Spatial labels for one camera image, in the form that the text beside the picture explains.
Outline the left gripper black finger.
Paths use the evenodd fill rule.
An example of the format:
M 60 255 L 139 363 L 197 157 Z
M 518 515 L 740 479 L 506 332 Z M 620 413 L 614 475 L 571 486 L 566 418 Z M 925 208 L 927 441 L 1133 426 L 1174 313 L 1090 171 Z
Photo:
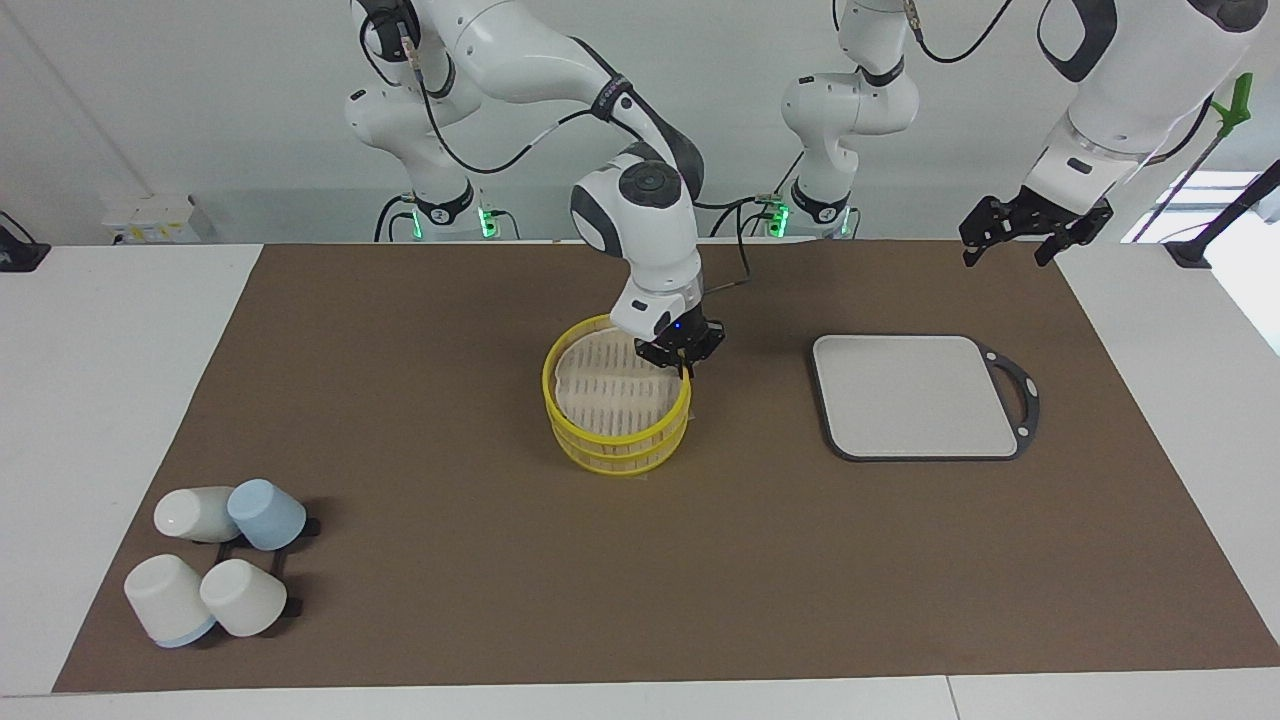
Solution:
M 959 225 L 963 261 L 974 266 L 991 247 L 1005 241 L 1005 205 L 977 204 Z
M 1034 260 L 1038 266 L 1047 266 L 1061 252 L 1069 249 L 1088 245 L 1088 238 L 1071 231 L 1060 231 L 1047 236 L 1034 251 Z

